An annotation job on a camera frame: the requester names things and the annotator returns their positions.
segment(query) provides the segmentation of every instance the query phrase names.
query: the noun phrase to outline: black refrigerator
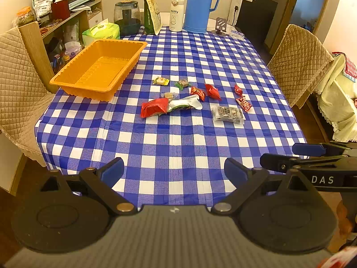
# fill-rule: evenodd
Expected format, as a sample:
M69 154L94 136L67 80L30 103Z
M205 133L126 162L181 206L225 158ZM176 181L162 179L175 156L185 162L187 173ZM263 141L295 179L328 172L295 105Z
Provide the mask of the black refrigerator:
M244 33L255 48L260 48L277 6L275 0L232 0L227 23Z

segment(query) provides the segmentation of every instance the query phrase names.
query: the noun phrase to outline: red plaid cloth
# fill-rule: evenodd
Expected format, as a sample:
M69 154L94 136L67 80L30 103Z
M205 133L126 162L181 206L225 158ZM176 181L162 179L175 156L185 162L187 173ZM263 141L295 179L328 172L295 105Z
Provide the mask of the red plaid cloth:
M335 56L338 56L340 54L343 54L346 58L346 64L345 64L345 69L343 70L345 76L349 77L353 77L353 79L351 79L352 81L356 81L356 78L357 78L357 68L355 66L355 64L347 57L347 55L343 52L339 52L339 51L335 51L332 53L333 55Z

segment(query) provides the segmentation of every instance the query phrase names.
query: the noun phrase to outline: gray ribbed surface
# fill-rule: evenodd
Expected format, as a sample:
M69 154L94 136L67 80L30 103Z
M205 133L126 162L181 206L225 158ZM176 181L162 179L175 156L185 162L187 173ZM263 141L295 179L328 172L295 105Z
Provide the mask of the gray ribbed surface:
M288 256L266 251L240 234L232 219L204 206L145 206L119 217L95 244L67 254L22 249L6 268L315 268L330 254Z

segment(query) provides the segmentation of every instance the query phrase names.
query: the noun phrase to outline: orange basket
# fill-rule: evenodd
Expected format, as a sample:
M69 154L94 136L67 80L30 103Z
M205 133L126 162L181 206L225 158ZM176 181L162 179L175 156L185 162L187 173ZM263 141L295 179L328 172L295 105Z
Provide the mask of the orange basket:
M70 94L110 101L147 46L144 41L99 39L73 58L50 81Z

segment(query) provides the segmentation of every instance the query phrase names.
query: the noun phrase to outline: table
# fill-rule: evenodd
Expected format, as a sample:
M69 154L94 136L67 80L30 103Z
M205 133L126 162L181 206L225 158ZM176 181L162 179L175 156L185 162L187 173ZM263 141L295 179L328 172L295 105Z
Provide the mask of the table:
M226 158L250 168L259 166L263 153L291 155L295 142L305 142L291 108L249 41L174 33L167 27L158 36L127 39L148 46L110 102L69 96L60 89L37 122L35 135L49 169L75 174L119 156L125 172L112 187L136 206L211 207L235 189L222 169ZM153 85L157 76L169 78L169 85ZM182 78L201 89L214 85L222 101L206 97L202 110L140 117L143 102L161 92L179 92L174 83ZM212 107L237 107L235 83L253 104L244 126L212 120ZM180 98L189 91L179 92Z

